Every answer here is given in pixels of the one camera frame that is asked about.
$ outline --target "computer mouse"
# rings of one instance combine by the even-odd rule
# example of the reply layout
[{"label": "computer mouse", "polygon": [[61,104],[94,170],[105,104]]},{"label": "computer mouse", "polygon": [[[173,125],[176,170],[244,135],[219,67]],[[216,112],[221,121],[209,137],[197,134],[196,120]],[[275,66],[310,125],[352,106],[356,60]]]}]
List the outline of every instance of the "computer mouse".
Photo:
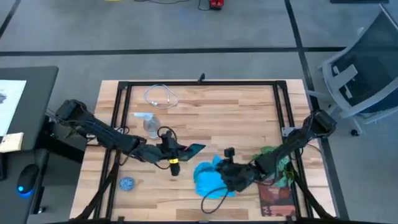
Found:
[{"label": "computer mouse", "polygon": [[39,167],[36,164],[26,166],[19,174],[17,191],[22,195],[31,192],[34,188],[37,174],[39,174]]}]

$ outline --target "floor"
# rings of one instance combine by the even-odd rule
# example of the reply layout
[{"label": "floor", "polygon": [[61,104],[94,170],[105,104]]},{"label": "floor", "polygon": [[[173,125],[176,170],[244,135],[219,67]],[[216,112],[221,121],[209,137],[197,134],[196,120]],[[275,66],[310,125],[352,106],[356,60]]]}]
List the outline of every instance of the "floor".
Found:
[{"label": "floor", "polygon": [[[377,4],[329,0],[229,0],[222,11],[199,11],[197,4],[2,0],[0,67],[58,66],[53,110],[70,98],[94,110],[101,80],[114,79],[198,78],[202,73],[207,78],[302,78],[309,88],[312,80],[316,90],[326,91],[317,66],[354,41],[357,30],[379,12]],[[398,19],[398,2],[386,6]],[[303,71],[307,66],[309,73]],[[365,126],[360,137],[351,137],[350,129],[341,122],[329,140],[348,215],[394,223],[398,114]],[[68,217],[79,167],[56,158],[57,165],[54,169],[70,178],[60,183],[49,175],[53,195],[62,196],[46,202],[62,206],[29,223]]]}]

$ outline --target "chair wheel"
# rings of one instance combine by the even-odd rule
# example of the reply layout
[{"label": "chair wheel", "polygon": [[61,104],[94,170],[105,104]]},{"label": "chair wheel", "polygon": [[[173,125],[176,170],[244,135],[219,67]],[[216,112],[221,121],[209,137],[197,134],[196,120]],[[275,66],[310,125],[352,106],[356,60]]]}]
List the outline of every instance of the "chair wheel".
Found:
[{"label": "chair wheel", "polygon": [[353,130],[351,130],[351,135],[352,136],[359,136],[359,133],[358,133],[357,130],[353,129]]}]

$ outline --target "red object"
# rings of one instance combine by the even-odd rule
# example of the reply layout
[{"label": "red object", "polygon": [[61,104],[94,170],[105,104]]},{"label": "red object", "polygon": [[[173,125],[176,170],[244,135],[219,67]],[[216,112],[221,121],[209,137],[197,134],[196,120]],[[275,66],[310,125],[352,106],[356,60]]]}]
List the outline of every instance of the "red object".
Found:
[{"label": "red object", "polygon": [[210,0],[210,9],[220,10],[224,6],[224,0]]}]

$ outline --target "blue towel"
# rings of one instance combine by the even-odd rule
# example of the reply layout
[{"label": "blue towel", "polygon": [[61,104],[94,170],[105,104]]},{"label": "blue towel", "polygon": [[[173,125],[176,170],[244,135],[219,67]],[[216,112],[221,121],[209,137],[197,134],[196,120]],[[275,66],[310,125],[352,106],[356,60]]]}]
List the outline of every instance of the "blue towel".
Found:
[{"label": "blue towel", "polygon": [[[202,162],[200,163],[193,172],[193,181],[195,183],[195,192],[198,195],[206,196],[209,192],[220,187],[226,187],[223,180],[221,179],[221,174],[217,172],[216,165],[221,162],[221,157],[215,155],[213,158],[213,163]],[[219,199],[224,197],[227,189],[217,190],[209,194],[208,198]],[[228,197],[235,196],[235,192],[230,192]]]}]

